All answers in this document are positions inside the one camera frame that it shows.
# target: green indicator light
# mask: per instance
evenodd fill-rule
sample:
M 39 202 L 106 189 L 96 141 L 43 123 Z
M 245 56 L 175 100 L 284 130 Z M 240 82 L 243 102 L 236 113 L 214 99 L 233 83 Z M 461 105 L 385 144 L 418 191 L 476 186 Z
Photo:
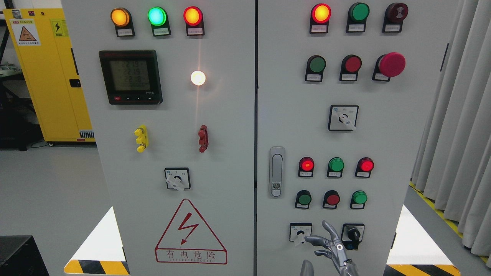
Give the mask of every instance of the green indicator light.
M 310 62 L 309 67 L 310 67 L 310 70 L 314 71 L 315 73 L 319 73 L 322 70 L 324 70 L 324 68 L 326 67 L 326 62 L 321 57 L 315 57 Z
M 367 194 L 363 191 L 358 191 L 353 194 L 353 201 L 356 204 L 365 204 L 367 200 L 368 200 Z
M 341 158 L 336 157 L 329 161 L 329 167 L 332 171 L 341 171 L 344 168 L 344 162 Z
M 162 26 L 167 21 L 167 15 L 161 7 L 153 7 L 148 11 L 148 20 L 154 26 Z
M 350 8 L 350 17 L 355 22 L 365 20 L 370 14 L 370 8 L 365 3 L 355 3 Z
M 312 201 L 312 198 L 308 195 L 308 194 L 302 194 L 300 197 L 299 197 L 299 203 L 301 205 L 307 205 L 309 204 L 310 202 Z

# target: high voltage warning sign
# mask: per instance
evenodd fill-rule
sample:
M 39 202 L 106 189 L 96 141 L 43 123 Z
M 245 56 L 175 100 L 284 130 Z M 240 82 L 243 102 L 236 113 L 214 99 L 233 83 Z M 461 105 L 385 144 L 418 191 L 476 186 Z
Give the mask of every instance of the high voltage warning sign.
M 53 34 L 55 37 L 67 37 L 68 27 L 66 26 L 66 20 L 64 19 L 51 19 L 51 27 L 53 28 Z
M 187 198 L 155 247 L 155 257 L 160 263 L 227 264 L 227 250 Z
M 34 19 L 10 19 L 15 40 L 19 46 L 40 46 Z

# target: yellow and black hazard stripe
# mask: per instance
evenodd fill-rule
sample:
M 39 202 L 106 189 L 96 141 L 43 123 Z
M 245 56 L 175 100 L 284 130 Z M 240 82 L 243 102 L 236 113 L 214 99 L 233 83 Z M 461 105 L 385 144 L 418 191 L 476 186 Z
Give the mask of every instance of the yellow and black hazard stripe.
M 453 221 L 451 220 L 448 220 L 446 219 L 444 216 L 443 216 L 443 212 L 441 210 L 438 210 L 435 208 L 435 204 L 433 203 L 433 201 L 431 201 L 429 198 L 425 197 L 423 192 L 416 189 L 416 185 L 413 184 L 412 182 L 409 182 L 409 186 L 411 186 L 413 188 L 413 190 L 428 204 L 428 206 L 430 206 L 435 212 L 436 214 L 462 239 L 464 237 L 464 235 L 462 233 L 459 232 L 459 228 L 457 227 L 457 225 L 455 225 L 455 223 L 453 223 Z M 488 262 L 488 257 L 487 256 L 480 256 L 481 259 L 487 263 Z
M 130 275 L 126 261 L 71 260 L 64 271 L 75 274 Z
M 452 265 L 386 265 L 383 276 L 460 276 Z
M 130 275 L 128 264 L 117 261 L 71 260 L 65 273 Z M 460 276 L 452 265 L 386 265 L 383 276 Z

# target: yellow safety cabinet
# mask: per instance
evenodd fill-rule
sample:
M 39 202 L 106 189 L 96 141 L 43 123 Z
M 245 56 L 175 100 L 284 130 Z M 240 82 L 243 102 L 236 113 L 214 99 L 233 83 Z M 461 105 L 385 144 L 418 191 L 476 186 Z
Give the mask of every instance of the yellow safety cabinet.
M 94 142 L 63 9 L 5 9 L 47 142 Z

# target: lcd display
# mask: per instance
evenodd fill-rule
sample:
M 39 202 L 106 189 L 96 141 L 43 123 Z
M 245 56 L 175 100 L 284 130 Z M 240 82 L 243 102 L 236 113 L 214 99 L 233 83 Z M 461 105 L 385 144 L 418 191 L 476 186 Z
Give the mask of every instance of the lcd display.
M 151 89 L 145 60 L 111 60 L 109 63 L 116 91 Z

